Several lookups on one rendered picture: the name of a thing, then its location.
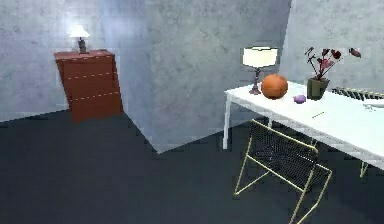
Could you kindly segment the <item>wide white shade table lamp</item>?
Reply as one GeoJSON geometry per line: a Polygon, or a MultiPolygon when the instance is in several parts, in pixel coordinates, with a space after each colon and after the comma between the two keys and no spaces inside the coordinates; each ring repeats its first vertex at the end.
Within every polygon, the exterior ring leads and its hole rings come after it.
{"type": "Polygon", "coordinates": [[[247,47],[243,49],[242,64],[255,69],[255,78],[250,94],[259,95],[258,81],[263,67],[273,66],[277,59],[277,48],[272,47],[247,47]]]}

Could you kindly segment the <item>white table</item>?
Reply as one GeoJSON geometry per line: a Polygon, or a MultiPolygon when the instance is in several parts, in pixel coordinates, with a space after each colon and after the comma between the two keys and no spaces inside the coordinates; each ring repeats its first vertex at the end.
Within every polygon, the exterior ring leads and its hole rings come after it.
{"type": "Polygon", "coordinates": [[[383,108],[371,109],[362,101],[331,92],[325,92],[318,101],[297,104],[294,97],[304,94],[306,87],[294,82],[278,100],[250,94],[250,90],[250,86],[243,86],[225,92],[225,130],[229,129],[231,105],[236,103],[361,160],[362,169],[372,165],[384,171],[383,108]]]}

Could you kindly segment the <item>red-brown chest of drawers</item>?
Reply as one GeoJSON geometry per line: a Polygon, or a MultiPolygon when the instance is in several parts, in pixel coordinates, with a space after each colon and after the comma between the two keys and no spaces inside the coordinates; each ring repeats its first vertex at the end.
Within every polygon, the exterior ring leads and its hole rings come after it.
{"type": "Polygon", "coordinates": [[[57,52],[54,58],[74,122],[123,111],[114,53],[57,52]]]}

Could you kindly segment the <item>orange basketball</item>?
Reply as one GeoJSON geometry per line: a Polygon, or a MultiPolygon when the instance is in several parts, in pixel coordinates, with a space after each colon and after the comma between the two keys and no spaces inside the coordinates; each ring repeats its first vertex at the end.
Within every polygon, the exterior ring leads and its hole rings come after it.
{"type": "Polygon", "coordinates": [[[267,75],[261,84],[262,94],[272,100],[282,98],[288,90],[287,80],[278,74],[267,75]]]}

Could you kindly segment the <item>small white shade table lamp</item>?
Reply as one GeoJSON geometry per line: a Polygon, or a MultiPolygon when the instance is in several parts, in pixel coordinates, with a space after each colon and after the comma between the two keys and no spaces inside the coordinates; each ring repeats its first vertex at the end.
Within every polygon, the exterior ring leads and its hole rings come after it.
{"type": "Polygon", "coordinates": [[[90,34],[84,29],[82,25],[74,25],[70,32],[71,38],[77,38],[77,43],[79,47],[80,54],[87,54],[85,39],[88,38],[90,34]]]}

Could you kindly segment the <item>black mesh yellow-frame chair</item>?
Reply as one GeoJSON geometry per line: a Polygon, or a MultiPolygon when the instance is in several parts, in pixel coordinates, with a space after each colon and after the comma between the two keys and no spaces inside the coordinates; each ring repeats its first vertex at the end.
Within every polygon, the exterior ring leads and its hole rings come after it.
{"type": "Polygon", "coordinates": [[[288,224],[304,224],[319,206],[333,172],[318,163],[319,151],[315,146],[283,134],[257,120],[252,119],[249,124],[249,141],[233,195],[238,196],[262,178],[273,175],[300,193],[288,224]],[[265,172],[241,186],[248,162],[257,164],[265,172]],[[313,205],[299,217],[298,213],[305,197],[317,186],[320,187],[320,192],[313,205]]]}

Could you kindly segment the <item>red-leaved houseplant in green pot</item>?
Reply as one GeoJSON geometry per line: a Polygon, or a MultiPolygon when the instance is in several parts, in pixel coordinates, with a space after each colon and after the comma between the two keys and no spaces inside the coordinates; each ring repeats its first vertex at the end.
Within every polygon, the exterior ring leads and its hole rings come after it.
{"type": "Polygon", "coordinates": [[[308,57],[307,62],[312,66],[315,75],[307,81],[307,98],[310,100],[320,100],[328,84],[329,79],[324,75],[335,65],[336,62],[341,61],[344,56],[339,50],[325,48],[321,52],[321,56],[317,57],[315,53],[312,53],[313,47],[310,47],[305,55],[308,57]]]}

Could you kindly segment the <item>dark keyboard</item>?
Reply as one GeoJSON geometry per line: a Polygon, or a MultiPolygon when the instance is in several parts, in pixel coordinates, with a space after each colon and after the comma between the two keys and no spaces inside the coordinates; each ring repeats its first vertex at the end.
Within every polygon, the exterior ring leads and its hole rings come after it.
{"type": "Polygon", "coordinates": [[[363,91],[359,89],[352,89],[346,87],[335,87],[331,89],[331,92],[338,95],[343,95],[349,98],[357,99],[360,101],[373,99],[380,100],[384,99],[384,93],[375,93],[369,91],[363,91]]]}

